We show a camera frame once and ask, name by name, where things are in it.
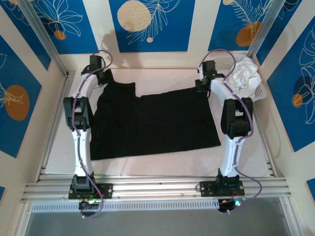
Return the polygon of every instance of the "gray floor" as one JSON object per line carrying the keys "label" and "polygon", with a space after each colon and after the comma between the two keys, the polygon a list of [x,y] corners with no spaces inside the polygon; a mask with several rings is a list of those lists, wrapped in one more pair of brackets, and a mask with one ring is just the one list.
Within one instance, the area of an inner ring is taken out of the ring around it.
{"label": "gray floor", "polygon": [[231,215],[217,210],[33,213],[27,236],[287,236],[279,199],[257,199]]}

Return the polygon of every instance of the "ventilation grille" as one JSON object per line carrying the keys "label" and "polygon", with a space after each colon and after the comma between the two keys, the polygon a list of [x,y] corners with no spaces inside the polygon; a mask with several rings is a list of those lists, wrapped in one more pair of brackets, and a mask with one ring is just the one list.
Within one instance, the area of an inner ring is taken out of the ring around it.
{"label": "ventilation grille", "polygon": [[[234,56],[235,56],[236,62],[239,62],[240,60],[242,60],[246,57],[246,55],[244,55],[244,54],[237,54]],[[217,71],[231,70],[233,65],[234,65],[234,61],[230,55],[227,55],[224,57],[223,56],[222,57],[215,57],[214,60],[216,62],[216,70]]]}
{"label": "ventilation grille", "polygon": [[258,85],[258,87],[255,90],[255,97],[259,97],[262,94],[263,94],[263,91],[262,91],[260,85]]}
{"label": "ventilation grille", "polygon": [[[105,202],[102,211],[219,209],[218,200]],[[34,204],[32,213],[78,212],[78,203]]]}

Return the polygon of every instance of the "leaf pattern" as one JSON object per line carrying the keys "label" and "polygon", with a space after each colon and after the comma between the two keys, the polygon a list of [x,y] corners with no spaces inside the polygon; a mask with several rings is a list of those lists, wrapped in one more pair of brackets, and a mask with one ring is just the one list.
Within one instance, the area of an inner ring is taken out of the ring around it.
{"label": "leaf pattern", "polygon": [[234,7],[236,16],[244,22],[245,26],[249,26],[255,21],[256,11],[251,0],[234,0],[231,5]]}
{"label": "leaf pattern", "polygon": [[9,0],[2,0],[2,2],[16,19],[22,21],[25,25],[30,25],[18,5],[11,3]]}
{"label": "leaf pattern", "polygon": [[307,101],[300,102],[305,105],[305,124],[312,124],[315,121],[315,24],[305,38],[303,49],[301,50],[299,63],[302,66],[301,74],[303,75],[304,84],[297,92],[301,99]]}
{"label": "leaf pattern", "polygon": [[83,20],[83,15],[70,11],[68,0],[37,0],[33,4],[43,24],[47,24],[52,32],[56,30],[81,36],[80,29],[75,25]]}
{"label": "leaf pattern", "polygon": [[260,3],[258,5],[258,7],[256,8],[256,19],[255,21],[259,21],[261,20],[261,18],[263,18],[263,16],[267,13],[268,9],[271,6],[271,3],[274,0],[266,0],[265,3],[262,3],[262,0],[260,0]]}
{"label": "leaf pattern", "polygon": [[[4,66],[6,57],[7,57],[6,54],[0,54],[0,69]],[[21,101],[22,98],[23,95],[14,96],[8,93],[0,83],[0,107],[3,107],[6,103],[10,104],[11,101],[23,104],[23,101]]]}
{"label": "leaf pattern", "polygon": [[144,41],[147,38],[154,38],[158,35],[159,30],[163,30],[163,25],[167,26],[168,24],[166,14],[174,10],[181,0],[177,0],[175,5],[170,8],[170,2],[172,1],[173,0],[143,0],[143,4],[150,12],[151,22],[141,31],[130,32],[127,36],[127,38],[130,38],[130,42],[128,44],[137,40]]}
{"label": "leaf pattern", "polygon": [[284,16],[284,12],[285,11],[294,11],[299,2],[300,2],[300,0],[296,0],[296,2],[285,1],[282,9],[280,10],[280,12],[278,14],[278,17],[282,20],[283,16]]}

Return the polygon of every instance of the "white wall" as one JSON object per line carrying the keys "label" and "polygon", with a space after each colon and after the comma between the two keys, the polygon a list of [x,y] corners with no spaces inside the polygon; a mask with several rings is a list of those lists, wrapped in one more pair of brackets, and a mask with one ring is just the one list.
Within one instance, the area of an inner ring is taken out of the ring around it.
{"label": "white wall", "polygon": [[[196,0],[187,52],[119,53],[108,0],[83,0],[99,49],[114,57],[113,68],[196,68],[208,51],[221,0]],[[89,55],[61,55],[69,70],[84,68]]]}
{"label": "white wall", "polygon": [[13,158],[0,151],[0,186],[6,188],[0,205],[0,235],[5,236],[9,233],[13,217],[18,216],[15,211],[25,184],[34,181],[63,85],[63,76],[54,63],[50,64],[48,71],[45,70],[1,7],[0,22],[0,35],[42,85],[18,157]]}
{"label": "white wall", "polygon": [[[292,47],[307,24],[314,17],[315,1],[303,0],[284,29],[259,72],[266,81]],[[255,103],[255,111],[275,163],[286,177],[294,202],[304,224],[306,235],[315,235],[315,202],[306,181],[315,177],[315,143],[293,152],[276,104],[268,90],[268,97]]]}

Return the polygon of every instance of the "white table surface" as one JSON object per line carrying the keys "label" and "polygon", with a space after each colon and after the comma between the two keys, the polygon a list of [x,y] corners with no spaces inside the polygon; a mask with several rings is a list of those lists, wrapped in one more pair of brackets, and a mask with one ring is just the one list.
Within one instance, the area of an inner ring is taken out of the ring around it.
{"label": "white table surface", "polygon": [[[114,79],[120,83],[136,82],[136,95],[159,94],[194,86],[199,78],[195,69],[113,69]],[[73,94],[81,80],[77,70],[69,94]],[[103,88],[94,89],[90,105],[93,113]],[[216,176],[223,160],[224,135],[220,120],[222,106],[214,93],[209,99],[221,146],[199,150],[132,156],[93,161],[95,174],[149,176]],[[239,170],[253,177],[269,177],[263,142],[254,120],[254,135],[245,141]],[[74,142],[62,115],[45,173],[73,174],[75,166]]]}

